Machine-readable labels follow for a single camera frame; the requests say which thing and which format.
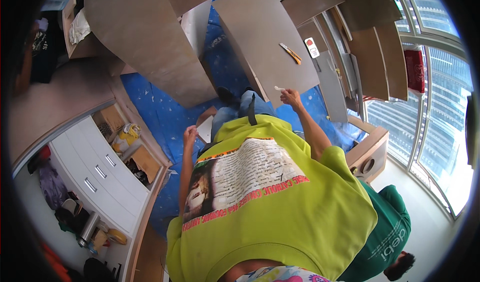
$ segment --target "shoe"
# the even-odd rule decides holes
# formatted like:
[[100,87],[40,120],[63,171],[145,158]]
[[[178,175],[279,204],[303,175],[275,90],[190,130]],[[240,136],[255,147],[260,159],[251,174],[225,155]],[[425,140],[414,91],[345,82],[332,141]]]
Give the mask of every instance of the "shoe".
[[225,87],[217,87],[216,93],[218,94],[219,99],[226,105],[232,105],[236,103],[240,103],[240,99],[236,98],[233,93],[231,93]]

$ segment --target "blue jeans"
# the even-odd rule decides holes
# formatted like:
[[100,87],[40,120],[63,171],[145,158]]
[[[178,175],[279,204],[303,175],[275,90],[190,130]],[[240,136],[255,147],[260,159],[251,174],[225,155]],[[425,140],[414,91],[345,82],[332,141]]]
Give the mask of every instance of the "blue jeans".
[[258,96],[258,94],[255,93],[255,91],[247,90],[245,93],[242,95],[241,101],[240,101],[240,109],[234,109],[232,107],[221,107],[215,117],[213,117],[213,122],[212,122],[212,142],[213,139],[215,138],[215,135],[219,131],[219,129],[222,127],[224,123],[227,123],[229,121],[232,121],[237,118],[245,117],[247,116],[247,111],[248,111],[248,105],[250,105],[252,101],[252,95],[255,94],[255,114],[266,114],[266,115],[271,115],[274,117],[278,117],[277,114],[275,113],[275,110],[273,108],[264,102],[264,100]]

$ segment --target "blue plastic floor cover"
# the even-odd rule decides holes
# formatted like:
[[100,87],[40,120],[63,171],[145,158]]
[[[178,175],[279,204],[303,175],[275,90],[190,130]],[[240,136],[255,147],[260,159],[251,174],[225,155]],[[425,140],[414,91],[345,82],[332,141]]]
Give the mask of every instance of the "blue plastic floor cover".
[[[224,86],[239,97],[249,86],[249,82],[220,26],[218,16],[215,9],[211,7],[203,58],[210,66],[215,85],[217,87]],[[185,109],[140,74],[122,75],[120,77],[148,129],[174,164],[171,169],[178,173],[171,175],[168,183],[157,197],[150,215],[153,228],[166,237],[170,219],[179,213],[178,185],[183,158],[183,132],[186,127],[195,124],[198,116],[207,108],[215,106],[219,109],[223,104],[219,99],[212,99],[193,108]],[[327,119],[325,103],[318,86],[303,93],[300,97],[309,114],[325,131],[333,145],[348,152],[353,147],[353,141],[363,137],[364,133],[360,133],[351,124],[332,123]],[[276,112],[279,118],[292,125],[293,130],[303,131],[297,114],[290,106],[280,106]],[[202,147],[203,143],[197,140],[193,159]]]

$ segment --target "hand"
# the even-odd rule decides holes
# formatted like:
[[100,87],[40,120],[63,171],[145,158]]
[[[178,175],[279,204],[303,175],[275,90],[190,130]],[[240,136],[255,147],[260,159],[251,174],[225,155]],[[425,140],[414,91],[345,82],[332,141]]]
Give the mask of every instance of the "hand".
[[193,151],[194,149],[193,146],[194,146],[195,138],[197,137],[197,135],[198,135],[197,127],[194,125],[191,125],[185,130],[185,132],[183,133],[183,150],[184,151],[186,149]]
[[302,100],[300,99],[300,94],[295,89],[282,90],[280,100],[286,105],[291,105],[293,111],[295,112],[298,112],[303,107]]

